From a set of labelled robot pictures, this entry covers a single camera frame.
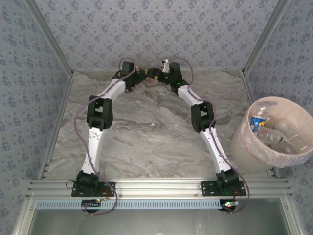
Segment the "glass panel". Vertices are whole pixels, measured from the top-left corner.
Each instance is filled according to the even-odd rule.
[[[289,235],[279,199],[251,200],[239,214],[219,210],[36,210],[30,235]]]

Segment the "trash can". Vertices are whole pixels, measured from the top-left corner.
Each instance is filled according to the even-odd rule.
[[[249,121],[252,114],[259,109],[258,102],[274,103],[267,110],[273,118],[274,125],[281,119],[293,124],[299,133],[307,140],[309,146],[299,154],[284,154],[276,152],[260,142],[253,134]],[[313,155],[313,118],[298,104],[280,97],[265,97],[254,102],[247,110],[241,125],[235,132],[229,146],[231,158],[244,170],[260,172],[274,166],[284,168],[303,164]]]

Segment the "blue label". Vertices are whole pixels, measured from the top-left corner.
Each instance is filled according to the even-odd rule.
[[[252,116],[250,120],[250,127],[253,132],[258,132],[260,126],[264,126],[266,119],[260,116]]]

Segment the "black mounting bracket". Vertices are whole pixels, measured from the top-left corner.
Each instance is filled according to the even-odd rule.
[[[122,69],[119,70],[112,79],[122,79],[134,70],[135,64],[132,62],[124,61]],[[132,91],[136,85],[146,80],[146,72],[143,69],[139,69],[128,78],[123,80],[125,82],[126,89]]]
[[[182,78],[180,64],[178,62],[170,63],[169,67],[169,73],[163,73],[162,70],[157,68],[150,68],[147,70],[146,76],[152,79],[157,77],[160,83],[170,85],[171,90],[178,96],[178,88],[184,85],[188,85],[188,83]]]
[[[216,181],[201,182],[203,197],[246,195],[245,185],[233,169],[222,171],[216,176]]]
[[[196,132],[205,131],[209,128],[214,118],[213,106],[209,102],[194,104],[191,106],[191,123]]]
[[[115,188],[115,182],[108,182]],[[94,174],[78,173],[72,188],[72,197],[114,197],[112,189]]]
[[[89,101],[96,98],[96,96],[90,96]],[[100,131],[103,129],[109,129],[113,122],[113,109],[112,100],[109,98],[99,98],[88,105],[87,111],[87,123],[90,128],[96,127]]]

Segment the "wire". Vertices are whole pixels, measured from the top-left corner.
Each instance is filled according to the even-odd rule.
[[[133,86],[133,89],[132,89],[132,90],[130,90],[130,91],[124,91],[124,92],[125,92],[125,93],[130,93],[130,92],[133,92],[134,90],[136,90],[136,85]]]
[[[126,59],[128,59],[128,60],[130,60],[130,61],[133,61],[133,59],[132,59],[132,58],[129,58],[129,57],[124,57],[124,58],[122,58],[122,59],[119,61],[119,63],[118,63],[118,69],[119,69],[119,70],[121,69],[122,61],[123,61],[123,60],[126,60]]]
[[[107,186],[109,186],[110,189],[111,189],[111,190],[114,192],[114,194],[115,194],[115,203],[114,203],[113,207],[112,207],[110,210],[105,211],[105,212],[102,212],[102,213],[97,213],[97,214],[94,213],[94,214],[91,214],[91,213],[87,212],[87,209],[86,209],[87,207],[85,207],[84,212],[85,212],[86,214],[88,214],[88,215],[93,215],[93,216],[95,216],[95,215],[105,215],[105,214],[111,213],[111,212],[115,209],[115,207],[117,206],[118,197],[117,197],[117,192],[116,192],[115,188],[112,187],[112,186],[109,184],[109,182],[106,181],[105,178],[103,178],[101,175],[99,175],[99,173],[97,172],[97,170],[94,168],[94,165],[93,165],[93,163],[92,163],[92,161],[91,161],[91,156],[90,156],[90,152],[89,152],[89,149],[88,149],[88,145],[87,145],[86,141],[83,139],[83,137],[81,136],[81,134],[80,134],[79,131],[78,131],[78,128],[77,128],[77,118],[78,118],[79,114],[80,114],[86,107],[88,107],[89,104],[91,104],[91,103],[93,103],[94,101],[96,101],[97,99],[99,99],[99,98],[104,97],[105,95],[107,95],[107,93],[112,89],[112,87],[113,87],[116,83],[121,82],[122,80],[124,80],[124,79],[130,77],[134,72],[136,72],[136,66],[134,66],[134,69],[133,69],[133,71],[132,71],[130,74],[128,74],[127,76],[125,76],[125,77],[123,77],[123,78],[121,78],[121,79],[118,79],[118,80],[115,81],[113,84],[111,84],[111,85],[108,87],[108,89],[106,90],[106,92],[104,92],[102,95],[97,96],[97,97],[93,98],[92,100],[90,100],[89,102],[87,102],[86,104],[84,104],[84,105],[77,111],[76,115],[74,116],[74,130],[75,130],[75,132],[76,132],[78,138],[81,140],[81,142],[83,143],[83,145],[84,145],[84,147],[85,147],[85,149],[86,149],[86,152],[87,152],[87,155],[88,155],[89,164],[90,164],[92,170],[94,171],[94,174],[95,174],[100,180],[102,180]]]
[[[75,180],[69,180],[69,181],[67,181],[67,182],[65,183],[65,186],[66,186],[67,188],[73,189],[73,187],[70,188],[69,186],[67,186],[68,182],[74,182],[74,183],[75,183]]]
[[[241,195],[240,195],[240,193],[237,190],[234,190],[234,193],[235,193],[235,196],[234,196],[233,202],[236,201],[235,200],[236,194],[238,194],[240,196],[240,200],[239,200],[239,204],[240,204],[241,203]]]
[[[101,188],[101,190],[103,190],[103,191],[106,193],[106,197],[107,197],[107,199],[108,199],[108,198],[109,198],[109,194],[108,194],[107,189],[106,189],[106,188]]]
[[[208,99],[199,99],[198,97],[194,96],[194,95],[192,94],[192,92],[191,92],[190,87],[191,87],[191,84],[192,84],[193,81],[194,81],[194,71],[193,71],[193,69],[192,69],[191,64],[190,64],[186,59],[184,59],[184,58],[179,58],[179,57],[177,57],[177,58],[174,58],[174,59],[172,59],[172,60],[182,60],[182,61],[184,61],[184,62],[187,63],[187,65],[189,66],[189,68],[190,68],[190,70],[191,70],[191,82],[190,82],[190,84],[188,85],[188,89],[187,89],[188,92],[189,92],[189,94],[190,94],[195,100],[202,101],[202,102],[209,102],[209,103],[212,105],[212,107],[213,107],[213,113],[215,114],[215,113],[216,113],[216,108],[215,108],[215,104],[214,104],[212,101],[210,101],[210,100],[208,100]],[[220,148],[218,147],[217,142],[216,142],[216,140],[215,140],[215,136],[214,136],[214,134],[213,134],[213,132],[212,132],[212,129],[211,129],[213,123],[215,122],[215,119],[216,119],[216,115],[213,116],[213,119],[212,119],[212,121],[211,121],[211,123],[210,123],[210,125],[209,125],[209,131],[210,131],[209,134],[211,135],[211,137],[212,137],[212,139],[213,139],[214,145],[215,145],[215,147],[216,147],[216,149],[217,149],[219,155],[221,156],[221,158],[229,165],[230,168],[232,168],[232,169],[237,173],[237,175],[242,179],[242,181],[243,181],[244,184],[246,185],[246,189],[247,189],[247,194],[248,194],[248,195],[247,195],[247,202],[246,202],[246,203],[244,204],[244,206],[241,207],[239,210],[237,210],[237,211],[235,211],[235,212],[232,212],[233,214],[235,214],[235,213],[239,213],[239,212],[241,212],[242,210],[244,210],[244,209],[247,207],[247,205],[249,204],[249,201],[250,201],[250,189],[249,189],[248,184],[246,183],[246,180],[243,178],[242,174],[228,161],[228,159],[222,154]]]
[[[166,86],[166,83],[164,83],[164,86],[165,86],[166,89],[168,89],[167,86]],[[170,89],[168,89],[168,90],[169,90],[170,92],[174,92],[174,91],[172,91],[172,90],[170,90]]]

